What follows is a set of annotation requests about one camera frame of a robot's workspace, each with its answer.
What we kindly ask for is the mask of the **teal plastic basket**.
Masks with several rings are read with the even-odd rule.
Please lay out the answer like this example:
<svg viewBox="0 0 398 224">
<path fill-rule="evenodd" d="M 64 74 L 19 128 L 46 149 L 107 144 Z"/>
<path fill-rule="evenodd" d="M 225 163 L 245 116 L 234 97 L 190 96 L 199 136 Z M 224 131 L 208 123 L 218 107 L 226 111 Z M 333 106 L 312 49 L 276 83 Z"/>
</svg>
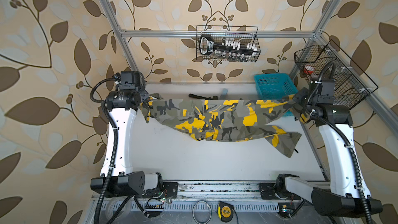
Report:
<svg viewBox="0 0 398 224">
<path fill-rule="evenodd" d="M 278 100 L 298 92 L 287 74 L 259 74 L 254 76 L 256 90 L 261 100 Z"/>
</svg>

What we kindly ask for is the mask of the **camouflage yellow green trousers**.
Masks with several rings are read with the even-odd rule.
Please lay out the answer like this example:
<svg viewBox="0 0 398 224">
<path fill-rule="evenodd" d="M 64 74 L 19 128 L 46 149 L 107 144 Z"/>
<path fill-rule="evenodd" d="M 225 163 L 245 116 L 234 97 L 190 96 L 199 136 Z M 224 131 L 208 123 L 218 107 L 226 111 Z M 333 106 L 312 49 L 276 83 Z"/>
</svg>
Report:
<svg viewBox="0 0 398 224">
<path fill-rule="evenodd" d="M 277 100 L 166 100 L 154 94 L 141 104 L 141 111 L 146 121 L 154 119 L 196 141 L 264 138 L 290 158 L 302 135 L 273 122 L 293 107 L 292 95 Z"/>
</svg>

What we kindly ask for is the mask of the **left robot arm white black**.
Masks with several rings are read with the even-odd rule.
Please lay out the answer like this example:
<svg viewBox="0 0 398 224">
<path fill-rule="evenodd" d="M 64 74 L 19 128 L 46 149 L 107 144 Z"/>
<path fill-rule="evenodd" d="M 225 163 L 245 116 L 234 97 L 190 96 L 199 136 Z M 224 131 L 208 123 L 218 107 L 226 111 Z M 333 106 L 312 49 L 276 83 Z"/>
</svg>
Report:
<svg viewBox="0 0 398 224">
<path fill-rule="evenodd" d="M 93 178 L 90 184 L 91 189 L 99 193 L 93 218 L 95 224 L 100 222 L 105 198 L 125 198 L 109 218 L 108 223 L 111 224 L 122 209 L 132 202 L 135 202 L 144 216 L 153 217 L 139 203 L 139 197 L 171 203 L 177 196 L 177 182 L 164 183 L 160 173 L 133 170 L 131 129 L 139 106 L 149 98 L 145 88 L 146 82 L 141 72 L 126 71 L 100 81 L 90 92 L 90 100 L 101 105 L 109 122 L 104 164 L 100 176 Z"/>
</svg>

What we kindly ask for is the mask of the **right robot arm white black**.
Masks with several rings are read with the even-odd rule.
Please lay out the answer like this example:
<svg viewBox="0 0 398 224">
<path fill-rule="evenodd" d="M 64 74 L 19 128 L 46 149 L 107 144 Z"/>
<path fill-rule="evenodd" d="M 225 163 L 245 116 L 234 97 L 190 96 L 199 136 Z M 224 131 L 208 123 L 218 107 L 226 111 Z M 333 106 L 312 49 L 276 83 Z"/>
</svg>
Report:
<svg viewBox="0 0 398 224">
<path fill-rule="evenodd" d="M 279 174 L 270 192 L 280 199 L 296 195 L 312 204 L 321 216 L 362 218 L 382 212 L 364 181 L 353 140 L 353 122 L 348 107 L 334 103 L 336 61 L 327 63 L 308 88 L 294 97 L 296 115 L 314 121 L 323 138 L 330 168 L 330 187 L 321 189 L 293 174 Z"/>
</svg>

